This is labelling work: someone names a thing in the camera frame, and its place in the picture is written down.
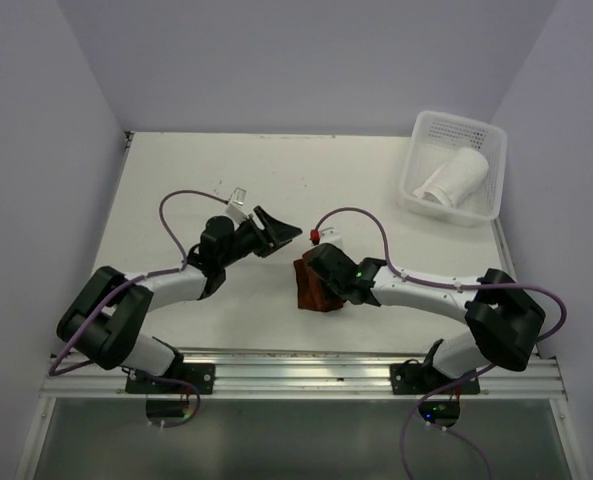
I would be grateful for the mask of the brown towel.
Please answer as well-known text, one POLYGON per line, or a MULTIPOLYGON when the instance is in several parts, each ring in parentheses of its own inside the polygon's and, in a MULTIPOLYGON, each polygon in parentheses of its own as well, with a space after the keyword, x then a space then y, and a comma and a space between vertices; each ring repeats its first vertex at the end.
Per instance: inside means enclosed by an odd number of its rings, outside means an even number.
POLYGON ((297 285, 297 306, 301 310, 332 312, 344 307, 346 301, 321 283, 308 266, 307 252, 293 261, 297 285))

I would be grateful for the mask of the white towel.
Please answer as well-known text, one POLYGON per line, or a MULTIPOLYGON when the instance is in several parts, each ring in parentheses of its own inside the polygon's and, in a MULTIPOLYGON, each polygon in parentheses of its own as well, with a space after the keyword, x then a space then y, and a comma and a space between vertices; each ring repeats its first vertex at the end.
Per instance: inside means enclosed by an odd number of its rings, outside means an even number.
POLYGON ((477 150, 460 148, 440 165, 413 195, 444 207, 456 208, 485 180, 488 160, 477 150))

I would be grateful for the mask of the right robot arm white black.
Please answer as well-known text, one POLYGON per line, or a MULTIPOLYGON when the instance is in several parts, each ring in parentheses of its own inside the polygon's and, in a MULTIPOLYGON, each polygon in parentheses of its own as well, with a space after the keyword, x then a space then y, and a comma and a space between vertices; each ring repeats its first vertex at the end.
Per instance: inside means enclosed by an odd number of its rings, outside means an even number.
POLYGON ((421 364, 423 384, 437 393, 490 364, 524 371, 545 320, 538 303, 498 269, 488 269, 469 290, 457 278, 444 287, 436 280, 414 283, 410 276, 393 273, 383 259, 366 257, 356 263, 330 243, 310 249, 303 260, 325 299, 407 307, 465 325, 467 332, 437 340, 421 364))

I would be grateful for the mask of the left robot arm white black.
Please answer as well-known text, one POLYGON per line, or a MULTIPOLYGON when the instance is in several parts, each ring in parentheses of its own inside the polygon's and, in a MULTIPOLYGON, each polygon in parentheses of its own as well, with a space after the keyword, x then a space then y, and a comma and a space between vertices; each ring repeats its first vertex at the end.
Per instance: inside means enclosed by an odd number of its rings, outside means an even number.
POLYGON ((234 220, 210 218, 197 245, 179 267, 128 276, 110 266, 92 275, 59 321, 58 338, 104 370, 124 367, 148 374, 161 392, 184 379, 181 355, 173 346, 141 333, 151 311, 212 296, 226 280, 226 268, 253 254, 266 258, 302 230, 270 216, 262 207, 234 220))

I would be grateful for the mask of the white plastic basket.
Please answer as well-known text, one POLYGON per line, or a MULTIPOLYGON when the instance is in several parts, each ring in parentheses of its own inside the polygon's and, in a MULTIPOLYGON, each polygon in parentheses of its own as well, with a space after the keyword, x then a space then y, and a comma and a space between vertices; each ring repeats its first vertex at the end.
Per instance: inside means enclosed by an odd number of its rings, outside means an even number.
POLYGON ((423 111, 410 137, 400 204, 462 226, 495 220, 502 201, 507 134, 452 114, 423 111))

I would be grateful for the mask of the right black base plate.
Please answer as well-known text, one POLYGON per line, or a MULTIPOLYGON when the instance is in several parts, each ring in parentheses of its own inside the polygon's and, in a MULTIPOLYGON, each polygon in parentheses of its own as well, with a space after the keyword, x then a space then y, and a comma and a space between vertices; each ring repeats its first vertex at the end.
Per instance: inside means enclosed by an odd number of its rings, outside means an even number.
POLYGON ((432 366, 424 366, 416 359, 389 365, 389 380, 394 395, 425 395, 440 389, 441 394, 460 393, 464 395, 478 395, 481 393, 479 381, 474 378, 464 383, 452 386, 454 383, 432 366))

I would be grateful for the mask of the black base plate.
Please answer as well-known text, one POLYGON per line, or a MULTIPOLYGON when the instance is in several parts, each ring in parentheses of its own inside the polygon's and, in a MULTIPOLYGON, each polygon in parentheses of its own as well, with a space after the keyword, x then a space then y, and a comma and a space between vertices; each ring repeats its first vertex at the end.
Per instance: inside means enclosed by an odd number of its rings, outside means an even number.
POLYGON ((460 393, 464 395, 478 395, 481 393, 479 381, 474 378, 464 383, 452 386, 454 383, 432 366, 424 366, 416 359, 389 365, 389 380, 394 395, 425 395, 440 389, 441 394, 460 393))
POLYGON ((183 363, 172 371, 170 377, 156 377, 140 370, 128 373, 125 392, 140 395, 172 395, 198 392, 213 393, 216 366, 213 363, 183 363))

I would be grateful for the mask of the aluminium mounting rail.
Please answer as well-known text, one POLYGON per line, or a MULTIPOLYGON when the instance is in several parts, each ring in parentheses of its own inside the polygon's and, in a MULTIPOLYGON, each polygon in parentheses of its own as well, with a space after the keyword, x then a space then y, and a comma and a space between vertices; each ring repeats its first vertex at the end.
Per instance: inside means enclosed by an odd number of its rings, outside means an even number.
MULTIPOLYGON (((215 367, 210 399, 387 399, 390 367, 409 358, 393 354, 263 351, 183 351, 187 363, 215 367)), ((565 399, 554 360, 537 356, 523 372, 494 369, 479 377, 473 400, 565 399)))

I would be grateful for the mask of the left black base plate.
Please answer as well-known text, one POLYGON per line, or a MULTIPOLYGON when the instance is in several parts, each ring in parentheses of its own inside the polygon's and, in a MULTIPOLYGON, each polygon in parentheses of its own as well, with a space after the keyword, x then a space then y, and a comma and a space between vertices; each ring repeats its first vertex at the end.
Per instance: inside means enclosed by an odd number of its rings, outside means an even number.
POLYGON ((128 373, 125 392, 140 395, 172 395, 198 392, 213 393, 216 366, 213 363, 183 363, 172 371, 170 377, 156 377, 140 370, 128 373))

